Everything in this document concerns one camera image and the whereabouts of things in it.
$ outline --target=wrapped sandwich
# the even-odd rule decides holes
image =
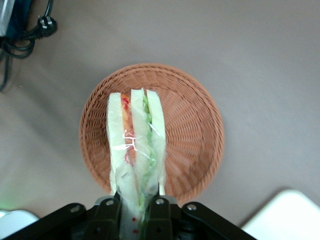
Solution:
[[[166,132],[162,105],[151,90],[109,96],[106,130],[110,148],[111,194],[122,201],[120,239],[142,236],[146,208],[158,191],[165,194]]]

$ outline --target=tomato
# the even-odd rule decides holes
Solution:
[[[127,95],[121,94],[121,107],[122,107],[122,121],[124,133],[123,137],[125,139],[126,145],[126,155],[125,161],[131,166],[134,165],[136,161],[136,149],[135,149],[135,132],[132,123],[132,113],[130,106],[130,99]]]

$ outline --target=round wicker basket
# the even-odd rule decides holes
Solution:
[[[110,192],[110,153],[106,109],[110,93],[130,95],[149,89],[160,97],[166,133],[167,195],[183,204],[211,182],[222,158],[224,129],[219,110],[204,87],[171,66],[141,63],[124,67],[105,78],[91,93],[81,116],[80,147],[94,179]]]

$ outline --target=plastic wrap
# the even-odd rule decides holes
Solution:
[[[146,208],[165,194],[165,123],[154,91],[132,90],[131,98],[112,93],[107,108],[111,194],[122,201],[120,239],[135,240]]]

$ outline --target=brown woven basket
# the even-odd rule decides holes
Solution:
[[[166,194],[183,204],[211,182],[224,148],[223,122],[209,93],[193,77],[174,67],[142,63],[105,78],[92,92],[82,113],[79,140],[94,179],[110,192],[110,153],[106,109],[110,93],[130,95],[149,89],[160,97],[166,133]]]

